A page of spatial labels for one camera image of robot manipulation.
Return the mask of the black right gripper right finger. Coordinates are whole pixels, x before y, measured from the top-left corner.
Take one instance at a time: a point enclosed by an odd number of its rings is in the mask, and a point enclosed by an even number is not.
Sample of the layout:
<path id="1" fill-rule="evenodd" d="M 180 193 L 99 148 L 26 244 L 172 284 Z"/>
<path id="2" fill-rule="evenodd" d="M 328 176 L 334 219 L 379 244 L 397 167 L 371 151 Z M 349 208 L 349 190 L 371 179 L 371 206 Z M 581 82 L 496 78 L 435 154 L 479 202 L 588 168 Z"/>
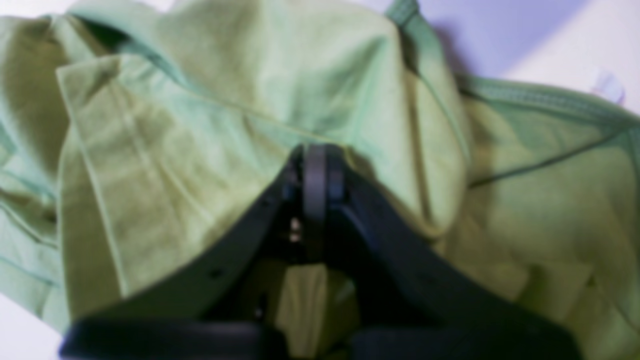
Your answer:
<path id="1" fill-rule="evenodd" d="M 327 145 L 325 259 L 354 280 L 352 360 L 580 360 L 573 336 L 437 255 Z"/>

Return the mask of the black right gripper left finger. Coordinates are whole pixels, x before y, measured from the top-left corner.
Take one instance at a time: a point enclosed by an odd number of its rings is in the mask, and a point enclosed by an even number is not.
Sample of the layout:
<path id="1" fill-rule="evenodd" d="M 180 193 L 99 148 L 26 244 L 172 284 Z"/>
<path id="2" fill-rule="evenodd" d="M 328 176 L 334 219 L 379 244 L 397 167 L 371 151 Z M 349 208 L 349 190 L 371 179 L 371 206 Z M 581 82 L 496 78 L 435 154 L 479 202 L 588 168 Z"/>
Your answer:
<path id="1" fill-rule="evenodd" d="M 215 246 L 153 287 L 78 321 L 62 360 L 287 360 L 286 340 L 266 323 L 259 291 L 249 319 L 233 304 L 259 260 L 323 259 L 327 145 L 297 146 L 272 182 Z"/>

